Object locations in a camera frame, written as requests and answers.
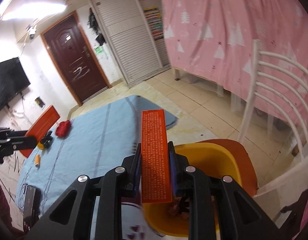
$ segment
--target metal screw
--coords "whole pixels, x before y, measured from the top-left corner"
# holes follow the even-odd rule
[[[115,168],[115,172],[116,173],[123,173],[125,171],[125,168],[122,166],[116,167]]]
[[[187,167],[185,168],[185,170],[186,170],[187,172],[194,172],[194,171],[195,171],[195,167],[193,167],[193,166],[187,166]]]
[[[226,175],[226,176],[223,177],[223,181],[226,182],[226,183],[230,183],[230,182],[233,181],[233,179],[232,179],[231,176]]]
[[[79,182],[85,182],[85,181],[87,181],[87,176],[86,176],[86,175],[81,175],[81,176],[79,176],[79,177],[77,178],[77,180],[78,180]]]

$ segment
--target wooden door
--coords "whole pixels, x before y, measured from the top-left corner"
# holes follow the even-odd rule
[[[43,36],[58,71],[79,104],[108,86],[74,15],[49,29]]]

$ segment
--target battery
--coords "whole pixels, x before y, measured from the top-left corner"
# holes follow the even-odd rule
[[[37,154],[36,156],[35,156],[35,167],[39,167],[39,165],[40,165],[40,163],[41,163],[41,156],[39,155],[39,154]]]

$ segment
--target red toy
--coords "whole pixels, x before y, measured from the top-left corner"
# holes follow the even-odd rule
[[[57,137],[65,137],[70,131],[71,127],[70,120],[66,120],[65,122],[60,122],[60,124],[56,127],[55,134]]]

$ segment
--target security camera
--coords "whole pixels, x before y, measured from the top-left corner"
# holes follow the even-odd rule
[[[29,29],[29,34],[30,34],[30,39],[31,39],[31,40],[34,39],[35,33],[36,33],[36,25],[35,25],[35,27],[31,27],[31,28]]]

